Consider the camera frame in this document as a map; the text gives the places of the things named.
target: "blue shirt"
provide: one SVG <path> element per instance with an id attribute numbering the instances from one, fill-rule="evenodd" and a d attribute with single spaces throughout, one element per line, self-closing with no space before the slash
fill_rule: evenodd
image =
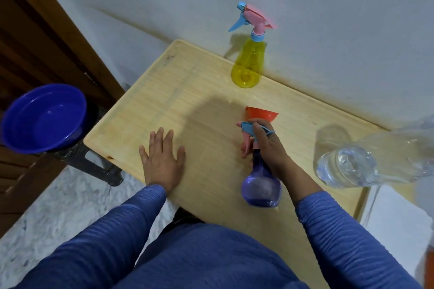
<path id="1" fill-rule="evenodd" d="M 16 288 L 307 288 L 273 251 L 246 234 L 184 224 L 146 248 L 166 200 L 148 186 L 58 247 Z M 421 288 L 391 254 L 326 192 L 296 213 L 330 288 Z"/>

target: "blue sleeve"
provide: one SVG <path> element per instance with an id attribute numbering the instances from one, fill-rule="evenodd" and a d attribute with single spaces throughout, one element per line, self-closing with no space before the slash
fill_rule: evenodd
<path id="1" fill-rule="evenodd" d="M 330 288 L 421 288 L 327 192 L 301 200 L 296 213 Z"/>
<path id="2" fill-rule="evenodd" d="M 16 288 L 111 288 L 128 275 L 166 200 L 150 185 L 59 246 Z"/>

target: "blue bowl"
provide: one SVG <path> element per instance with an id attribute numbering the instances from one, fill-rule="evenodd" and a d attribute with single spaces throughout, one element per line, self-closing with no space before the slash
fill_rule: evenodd
<path id="1" fill-rule="evenodd" d="M 3 115 L 3 143 L 18 153 L 64 148 L 87 130 L 84 94 L 65 84 L 38 87 L 15 100 Z"/>

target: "purple spray bottle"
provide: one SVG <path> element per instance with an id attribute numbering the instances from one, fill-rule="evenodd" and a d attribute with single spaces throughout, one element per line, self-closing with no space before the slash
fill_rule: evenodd
<path id="1" fill-rule="evenodd" d="M 253 142 L 253 170 L 243 181 L 241 186 L 241 195 L 251 206 L 274 208 L 277 207 L 282 195 L 282 184 L 280 180 L 271 174 L 268 165 L 261 157 L 258 140 L 253 132 L 252 122 L 238 122 L 241 127 L 244 143 L 248 149 L 250 146 L 250 137 L 254 137 Z M 274 131 L 261 126 L 268 135 Z"/>

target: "hand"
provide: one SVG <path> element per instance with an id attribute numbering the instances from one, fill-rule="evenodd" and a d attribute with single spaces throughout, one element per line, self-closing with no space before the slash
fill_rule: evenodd
<path id="1" fill-rule="evenodd" d="M 156 134 L 151 132 L 149 155 L 143 145 L 140 145 L 139 153 L 142 159 L 146 185 L 161 185 L 166 191 L 166 195 L 169 195 L 179 185 L 184 174 L 185 147 L 179 147 L 175 160 L 172 151 L 173 130 L 169 130 L 164 140 L 163 134 L 164 129 L 161 127 Z"/>
<path id="2" fill-rule="evenodd" d="M 280 142 L 279 137 L 272 133 L 270 135 L 266 135 L 265 131 L 260 125 L 268 128 L 269 130 L 274 130 L 271 124 L 260 118 L 249 119 L 249 122 L 253 122 L 253 132 L 258 139 L 259 148 L 261 150 L 261 157 L 270 167 L 271 172 L 275 177 L 284 180 L 287 175 L 287 170 L 290 167 L 295 167 L 296 164 L 292 159 L 286 154 L 285 148 Z M 247 158 L 247 155 L 251 154 L 253 151 L 253 146 L 250 142 L 250 145 L 246 148 L 246 144 L 243 142 L 241 144 L 241 157 L 243 159 Z M 253 160 L 250 161 L 250 166 L 253 166 Z"/>

